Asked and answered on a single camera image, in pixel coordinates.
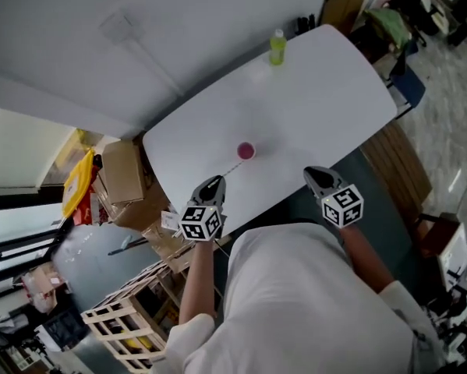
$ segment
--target cable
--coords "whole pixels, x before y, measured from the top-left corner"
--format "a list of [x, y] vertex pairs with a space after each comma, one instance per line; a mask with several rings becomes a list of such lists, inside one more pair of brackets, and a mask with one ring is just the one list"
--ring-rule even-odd
[[218, 248], [221, 250], [221, 252], [223, 252], [228, 257], [228, 259], [230, 259], [230, 255], [219, 245], [219, 242], [217, 240], [214, 240], [214, 242], [216, 243]]

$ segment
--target person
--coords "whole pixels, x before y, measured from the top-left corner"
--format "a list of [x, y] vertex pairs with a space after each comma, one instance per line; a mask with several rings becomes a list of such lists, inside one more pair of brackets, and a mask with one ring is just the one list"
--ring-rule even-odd
[[216, 330], [214, 243], [198, 242], [179, 325], [152, 372], [436, 372], [444, 356], [425, 313], [355, 225], [340, 236], [311, 223], [244, 233]]

